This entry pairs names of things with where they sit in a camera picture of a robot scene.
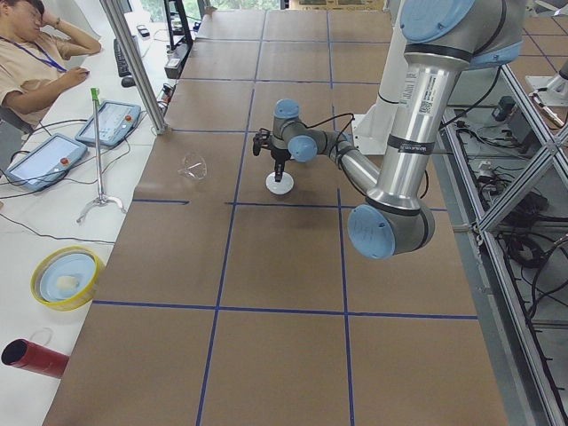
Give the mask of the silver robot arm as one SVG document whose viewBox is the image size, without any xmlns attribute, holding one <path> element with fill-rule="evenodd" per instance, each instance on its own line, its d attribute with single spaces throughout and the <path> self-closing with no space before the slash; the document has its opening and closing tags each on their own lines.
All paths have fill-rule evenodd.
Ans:
<svg viewBox="0 0 568 426">
<path fill-rule="evenodd" d="M 522 44 L 524 1 L 407 1 L 399 9 L 406 39 L 404 75 L 380 166 L 342 132 L 315 130 L 293 99 L 281 99 L 271 130 L 254 137 L 253 153 L 268 149 L 280 181 L 286 161 L 329 157 L 365 196 L 348 218 L 351 244 L 363 256 L 384 259 L 425 246 L 435 231 L 418 197 L 447 102 L 461 73 L 514 60 Z"/>
</svg>

